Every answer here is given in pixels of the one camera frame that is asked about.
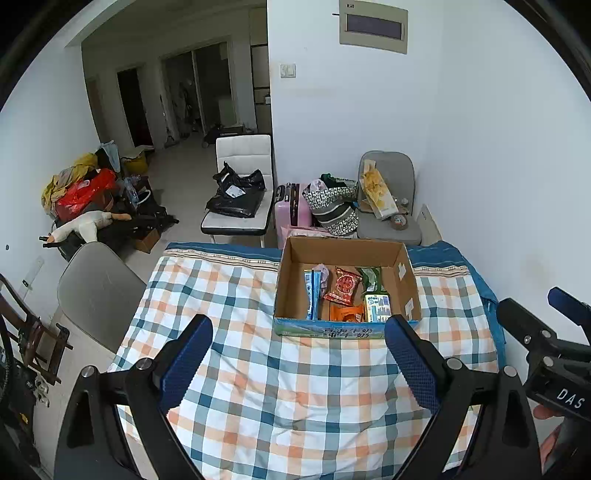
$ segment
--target human hand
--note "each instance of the human hand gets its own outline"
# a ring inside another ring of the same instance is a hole
[[[538,405],[534,408],[534,417],[539,420],[546,420],[552,417],[560,417],[561,415],[557,415],[556,412],[550,410],[548,407],[544,407],[543,405]],[[546,463],[548,455],[552,453],[554,446],[556,445],[556,440],[558,439],[558,435],[560,434],[560,427],[562,424],[558,425],[550,435],[546,437],[546,440],[542,442],[540,445],[540,460],[542,462],[542,467]]]

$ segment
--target checkered blanket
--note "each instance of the checkered blanket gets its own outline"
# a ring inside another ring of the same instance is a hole
[[[110,371],[155,357],[196,313],[214,340],[168,419],[208,479],[392,478],[430,413],[415,401],[382,340],[277,336],[272,313],[279,251],[171,244],[164,251]],[[415,327],[443,356],[496,371],[482,302],[464,266],[420,267]],[[127,407],[126,434],[139,441]],[[470,411],[447,463],[458,465]]]

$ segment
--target white chair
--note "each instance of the white chair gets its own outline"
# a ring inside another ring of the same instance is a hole
[[[240,135],[220,137],[216,141],[217,171],[226,162],[241,175],[250,175],[259,169],[265,179],[265,194],[253,218],[236,218],[207,212],[201,222],[201,231],[210,235],[258,235],[261,247],[265,246],[265,233],[269,227],[275,189],[271,162],[271,137],[269,135]]]

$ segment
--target red plastic bag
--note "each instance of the red plastic bag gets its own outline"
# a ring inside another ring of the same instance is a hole
[[[56,202],[56,212],[60,219],[69,222],[79,216],[93,198],[116,187],[116,178],[115,172],[102,168],[92,180],[77,181]]]

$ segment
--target plush toy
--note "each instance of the plush toy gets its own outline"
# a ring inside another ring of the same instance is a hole
[[[96,232],[113,223],[113,220],[131,220],[128,213],[86,212],[52,231],[47,243],[63,242],[71,232],[78,233],[86,243],[96,242]]]

